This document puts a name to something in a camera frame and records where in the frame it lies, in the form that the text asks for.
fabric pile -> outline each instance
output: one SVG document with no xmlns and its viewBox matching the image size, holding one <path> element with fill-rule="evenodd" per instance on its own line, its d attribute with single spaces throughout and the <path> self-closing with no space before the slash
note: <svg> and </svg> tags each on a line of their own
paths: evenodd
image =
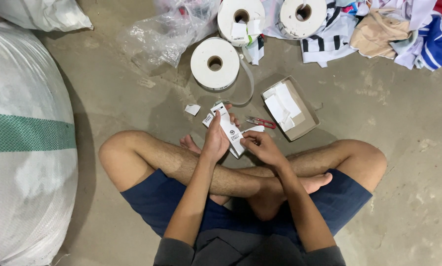
<svg viewBox="0 0 442 266">
<path fill-rule="evenodd" d="M 264 6 L 272 6 L 265 0 Z M 412 69 L 442 66 L 442 0 L 326 0 L 327 15 L 316 33 L 300 40 L 303 63 L 327 67 L 355 51 L 383 56 Z M 266 17 L 277 10 L 266 8 Z M 283 38 L 275 27 L 264 34 Z"/>
</svg>

red handled scissors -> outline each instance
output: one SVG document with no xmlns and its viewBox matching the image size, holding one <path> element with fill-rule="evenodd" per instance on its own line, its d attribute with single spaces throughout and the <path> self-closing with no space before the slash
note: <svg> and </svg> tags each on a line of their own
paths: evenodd
<svg viewBox="0 0 442 266">
<path fill-rule="evenodd" d="M 249 118 L 249 119 L 246 119 L 246 121 L 249 122 L 249 123 L 252 123 L 252 124 L 263 125 L 264 127 L 268 127 L 268 128 L 271 128 L 271 129 L 275 129 L 277 127 L 277 125 L 274 122 L 270 122 L 270 121 L 267 121 L 267 120 L 264 120 L 264 119 L 260 119 L 260 118 L 256 118 L 256 117 L 253 117 L 253 116 L 246 116 L 246 117 Z"/>
</svg>

beige fabric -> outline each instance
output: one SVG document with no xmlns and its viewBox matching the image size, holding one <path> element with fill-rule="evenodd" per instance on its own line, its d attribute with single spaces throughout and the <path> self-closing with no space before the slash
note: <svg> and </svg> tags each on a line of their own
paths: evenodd
<svg viewBox="0 0 442 266">
<path fill-rule="evenodd" d="M 411 32 L 409 21 L 383 15 L 390 11 L 393 9 L 372 9 L 354 29 L 350 45 L 369 57 L 380 55 L 394 58 L 395 51 L 389 43 L 408 39 Z"/>
</svg>

person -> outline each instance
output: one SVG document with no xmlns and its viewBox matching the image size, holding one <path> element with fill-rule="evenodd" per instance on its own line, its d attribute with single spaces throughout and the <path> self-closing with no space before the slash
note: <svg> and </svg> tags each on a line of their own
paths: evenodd
<svg viewBox="0 0 442 266">
<path fill-rule="evenodd" d="M 154 265 L 345 265 L 333 235 L 371 198 L 385 172 L 383 153 L 340 140 L 285 157 L 267 133 L 243 136 L 265 166 L 216 164 L 230 145 L 218 111 L 202 150 L 189 135 L 177 147 L 142 131 L 103 143 L 109 178 L 162 237 Z M 225 208 L 230 197 L 246 198 L 253 213 Z"/>
</svg>

white label roll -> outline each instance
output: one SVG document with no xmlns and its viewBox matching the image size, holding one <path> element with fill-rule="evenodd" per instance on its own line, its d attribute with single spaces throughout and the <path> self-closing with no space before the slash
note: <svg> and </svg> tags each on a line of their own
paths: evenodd
<svg viewBox="0 0 442 266">
<path fill-rule="evenodd" d="M 325 0 L 285 0 L 278 27 L 291 40 L 307 38 L 321 27 L 326 9 Z"/>
<path fill-rule="evenodd" d="M 245 37 L 232 37 L 233 23 L 245 23 L 251 20 L 260 20 L 259 28 L 262 31 L 265 23 L 265 10 L 260 0 L 224 0 L 218 9 L 218 30 L 223 39 L 236 47 L 249 44 L 248 35 Z M 252 40 L 259 34 L 250 35 Z"/>
<path fill-rule="evenodd" d="M 190 62 L 194 78 L 207 89 L 228 88 L 239 72 L 239 55 L 232 45 L 213 37 L 194 50 Z"/>
</svg>

